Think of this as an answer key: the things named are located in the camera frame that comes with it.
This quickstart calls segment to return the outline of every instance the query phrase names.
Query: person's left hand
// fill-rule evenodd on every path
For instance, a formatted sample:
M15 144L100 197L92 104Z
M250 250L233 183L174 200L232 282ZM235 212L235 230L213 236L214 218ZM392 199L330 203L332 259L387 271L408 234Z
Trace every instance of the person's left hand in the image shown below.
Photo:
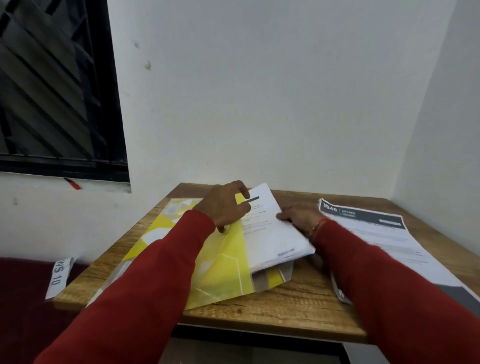
M219 232L224 231L224 226L240 220L252 208L248 202L237 205L235 194L241 193L243 197L250 198L247 187L242 181L235 181L223 186L217 185L206 194L193 210L201 211L211 218Z

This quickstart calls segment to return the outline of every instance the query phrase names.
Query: person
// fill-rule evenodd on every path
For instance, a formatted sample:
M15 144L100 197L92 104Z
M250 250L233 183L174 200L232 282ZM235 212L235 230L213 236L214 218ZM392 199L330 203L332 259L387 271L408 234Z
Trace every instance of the person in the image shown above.
M250 197L241 181L214 187L85 308L35 364L157 363L181 318L205 239L250 211L247 202L237 205L238 192ZM288 206L277 217L309 236L391 364L480 363L480 320L435 285L322 219L314 206Z

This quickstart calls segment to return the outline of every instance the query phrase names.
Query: wood grain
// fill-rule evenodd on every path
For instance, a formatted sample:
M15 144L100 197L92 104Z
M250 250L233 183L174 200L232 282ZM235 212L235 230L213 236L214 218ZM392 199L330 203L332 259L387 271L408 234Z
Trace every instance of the wood grain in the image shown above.
M60 309L80 311L171 198L201 198L209 185L181 183L54 299ZM410 233L436 259L480 295L480 258L383 198L272 191L281 206L316 204L323 197L337 205L400 214ZM252 293L185 311L182 323L306 338L368 342L353 307L341 303L329 276L305 259L295 263L292 280Z

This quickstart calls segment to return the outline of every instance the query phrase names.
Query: hand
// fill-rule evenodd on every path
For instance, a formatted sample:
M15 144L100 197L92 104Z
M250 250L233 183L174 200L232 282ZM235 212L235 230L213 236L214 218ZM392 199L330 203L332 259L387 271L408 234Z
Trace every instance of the hand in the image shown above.
M242 181L235 181L223 186L217 185L193 210L202 211L213 220L218 231L223 232L225 225L240 220L252 208L248 202L237 205L235 194L239 192L243 197L250 198L250 193Z
M282 212L276 215L279 220L287 220L293 223L305 236L309 238L318 220L325 216L313 205L293 205L284 207Z

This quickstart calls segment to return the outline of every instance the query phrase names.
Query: white wall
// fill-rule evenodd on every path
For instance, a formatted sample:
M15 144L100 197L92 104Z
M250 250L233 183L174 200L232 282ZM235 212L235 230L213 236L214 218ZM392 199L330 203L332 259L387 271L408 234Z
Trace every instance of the white wall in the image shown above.
M179 182L390 197L455 0L108 5L132 194L4 183L0 255L93 260Z
M480 255L480 3L458 0L393 200Z

